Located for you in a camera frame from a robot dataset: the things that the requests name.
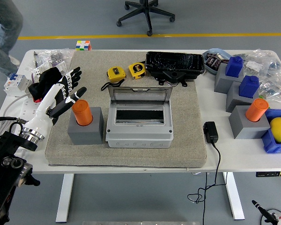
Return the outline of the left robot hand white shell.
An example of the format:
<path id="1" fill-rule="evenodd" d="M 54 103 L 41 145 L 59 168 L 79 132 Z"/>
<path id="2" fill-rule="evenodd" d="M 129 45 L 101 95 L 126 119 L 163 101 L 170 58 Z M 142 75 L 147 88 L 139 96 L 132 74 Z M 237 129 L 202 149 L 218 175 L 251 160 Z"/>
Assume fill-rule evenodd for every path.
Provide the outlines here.
<path id="1" fill-rule="evenodd" d="M 44 71 L 37 83 L 29 86 L 29 92 L 34 100 L 40 100 L 36 115 L 27 122 L 22 129 L 21 136 L 34 136 L 44 139 L 47 129 L 57 121 L 58 117 L 70 109 L 86 92 L 86 87 L 81 87 L 76 92 L 81 78 L 81 68 L 77 67 L 65 75 L 56 67 Z"/>

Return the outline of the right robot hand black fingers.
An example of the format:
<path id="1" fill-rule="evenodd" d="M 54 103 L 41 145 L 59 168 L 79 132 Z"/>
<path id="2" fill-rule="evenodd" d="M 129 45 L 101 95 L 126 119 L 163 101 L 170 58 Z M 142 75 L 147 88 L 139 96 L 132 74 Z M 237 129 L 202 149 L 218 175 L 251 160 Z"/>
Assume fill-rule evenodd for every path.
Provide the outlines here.
<path id="1" fill-rule="evenodd" d="M 266 210 L 260 206 L 255 200 L 251 201 L 252 204 L 260 211 L 261 218 L 260 224 L 261 225 L 281 225 L 281 211 L 277 209 L 269 209 Z"/>

